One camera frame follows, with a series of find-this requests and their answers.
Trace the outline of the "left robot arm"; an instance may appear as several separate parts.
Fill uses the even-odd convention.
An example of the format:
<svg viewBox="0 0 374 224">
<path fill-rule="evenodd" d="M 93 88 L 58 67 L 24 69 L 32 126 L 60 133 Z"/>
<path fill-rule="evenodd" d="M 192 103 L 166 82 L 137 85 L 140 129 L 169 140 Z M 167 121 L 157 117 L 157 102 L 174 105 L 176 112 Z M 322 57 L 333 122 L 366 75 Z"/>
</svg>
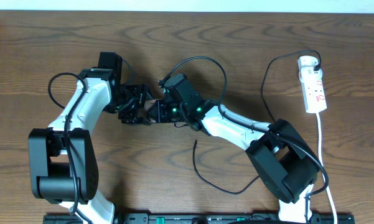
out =
<svg viewBox="0 0 374 224">
<path fill-rule="evenodd" d="M 82 70 L 76 90 L 47 128 L 28 136 L 30 182 L 35 198 L 67 208 L 77 223 L 121 223 L 116 206 L 99 191 L 99 171 L 91 140 L 103 112 L 124 124 L 149 125 L 140 114 L 146 85 L 121 82 L 123 58 L 101 52 L 98 65 Z"/>
</svg>

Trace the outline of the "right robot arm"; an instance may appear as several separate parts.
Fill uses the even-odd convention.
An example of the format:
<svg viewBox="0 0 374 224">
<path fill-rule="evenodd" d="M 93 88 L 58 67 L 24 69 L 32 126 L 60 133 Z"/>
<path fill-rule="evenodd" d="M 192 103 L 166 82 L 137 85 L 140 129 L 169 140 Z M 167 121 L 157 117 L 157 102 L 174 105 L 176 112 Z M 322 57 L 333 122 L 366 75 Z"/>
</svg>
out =
<svg viewBox="0 0 374 224">
<path fill-rule="evenodd" d="M 225 139 L 243 149 L 267 189 L 279 200 L 284 222 L 307 223 L 311 196 L 323 170 L 317 156 L 286 120 L 265 123 L 205 100 L 183 73 L 159 81 L 164 98 L 149 109 L 155 123 L 184 122 L 192 130 Z"/>
</svg>

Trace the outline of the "Galaxy smartphone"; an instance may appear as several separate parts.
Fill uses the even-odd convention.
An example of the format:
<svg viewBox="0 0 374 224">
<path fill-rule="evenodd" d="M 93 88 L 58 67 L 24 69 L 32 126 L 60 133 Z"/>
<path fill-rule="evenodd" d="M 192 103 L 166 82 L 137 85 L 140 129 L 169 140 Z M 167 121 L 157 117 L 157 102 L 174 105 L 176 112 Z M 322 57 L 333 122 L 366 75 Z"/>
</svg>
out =
<svg viewBox="0 0 374 224">
<path fill-rule="evenodd" d="M 146 100 L 144 104 L 145 112 L 148 112 L 155 104 L 156 100 Z"/>
</svg>

